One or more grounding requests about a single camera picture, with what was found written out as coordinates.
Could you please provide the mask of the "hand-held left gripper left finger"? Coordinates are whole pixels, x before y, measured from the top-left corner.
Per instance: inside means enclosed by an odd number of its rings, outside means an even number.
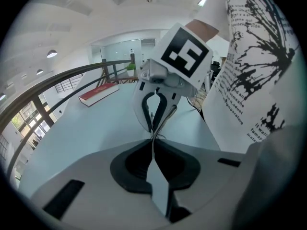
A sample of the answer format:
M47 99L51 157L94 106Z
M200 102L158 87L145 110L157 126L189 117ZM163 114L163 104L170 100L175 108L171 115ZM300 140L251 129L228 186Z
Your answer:
M131 193L111 175L111 162L148 139L86 155L55 174L31 196L56 230L157 230L168 225L149 194Z

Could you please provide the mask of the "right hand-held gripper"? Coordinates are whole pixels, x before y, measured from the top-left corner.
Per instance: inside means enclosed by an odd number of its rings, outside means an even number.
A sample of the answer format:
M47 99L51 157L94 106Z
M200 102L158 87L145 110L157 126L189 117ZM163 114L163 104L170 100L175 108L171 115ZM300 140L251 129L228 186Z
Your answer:
M134 113L149 133L156 131L181 96L200 89L211 65L213 51L187 27L177 23L160 39L143 65L133 92ZM156 91L156 88L167 91ZM160 103L151 121L147 100L155 95Z

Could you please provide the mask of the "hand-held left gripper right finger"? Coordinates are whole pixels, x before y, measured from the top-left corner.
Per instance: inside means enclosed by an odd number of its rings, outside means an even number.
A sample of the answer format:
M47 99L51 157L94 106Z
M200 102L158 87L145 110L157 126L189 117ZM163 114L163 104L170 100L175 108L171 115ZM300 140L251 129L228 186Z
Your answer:
M248 182L249 153L192 147L158 140L155 158L169 183L161 230L230 230Z

